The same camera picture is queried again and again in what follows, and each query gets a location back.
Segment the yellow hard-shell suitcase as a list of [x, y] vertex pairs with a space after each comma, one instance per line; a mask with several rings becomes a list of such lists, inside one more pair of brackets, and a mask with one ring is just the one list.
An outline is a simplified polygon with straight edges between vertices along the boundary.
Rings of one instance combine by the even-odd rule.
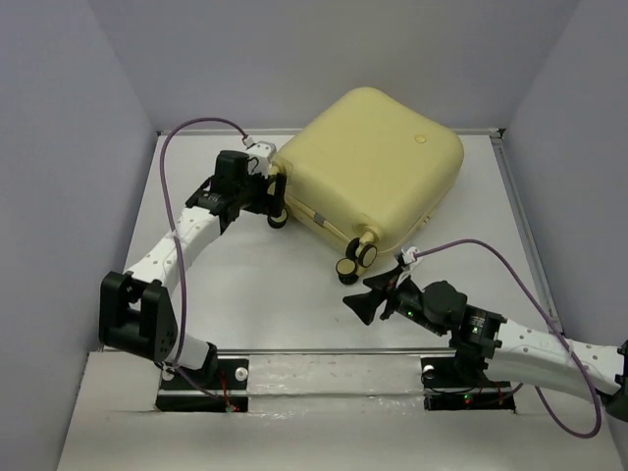
[[340, 252], [337, 277], [353, 285], [427, 224], [463, 158], [454, 131], [363, 86], [292, 137], [273, 163], [287, 176], [288, 214]]

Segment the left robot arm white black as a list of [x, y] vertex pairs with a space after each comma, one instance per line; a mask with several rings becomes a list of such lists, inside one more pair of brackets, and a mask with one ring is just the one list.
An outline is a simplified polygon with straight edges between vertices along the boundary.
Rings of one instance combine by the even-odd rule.
[[274, 224], [286, 215], [287, 177], [273, 167], [276, 147], [259, 142], [243, 152], [223, 150], [213, 176], [186, 201], [172, 231], [124, 273], [111, 272], [100, 287], [99, 339], [155, 364], [180, 367], [192, 385], [217, 376], [217, 348], [184, 332], [171, 295], [195, 258], [248, 211]]

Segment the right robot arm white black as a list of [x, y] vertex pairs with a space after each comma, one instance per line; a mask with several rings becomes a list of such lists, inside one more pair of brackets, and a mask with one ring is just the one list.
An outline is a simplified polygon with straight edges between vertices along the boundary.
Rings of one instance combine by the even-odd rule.
[[627, 418], [627, 347], [600, 346], [529, 329], [468, 303], [446, 281], [417, 287], [400, 269], [365, 280], [368, 291], [343, 303], [365, 325], [399, 314], [447, 337], [453, 357], [436, 371], [449, 388], [494, 382], [523, 383], [583, 399], [597, 399], [606, 413]]

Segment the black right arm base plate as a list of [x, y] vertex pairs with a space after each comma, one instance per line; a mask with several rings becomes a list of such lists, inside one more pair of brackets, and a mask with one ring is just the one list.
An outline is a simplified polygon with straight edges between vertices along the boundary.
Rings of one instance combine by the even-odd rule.
[[453, 356], [421, 358], [423, 404], [427, 411], [515, 411], [516, 388], [477, 373], [463, 373]]

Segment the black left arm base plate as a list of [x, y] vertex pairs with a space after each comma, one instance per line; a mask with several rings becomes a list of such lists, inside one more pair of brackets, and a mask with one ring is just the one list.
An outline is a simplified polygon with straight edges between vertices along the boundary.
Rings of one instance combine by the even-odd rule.
[[249, 359], [219, 356], [213, 376], [202, 371], [161, 371], [155, 408], [161, 412], [246, 413]]

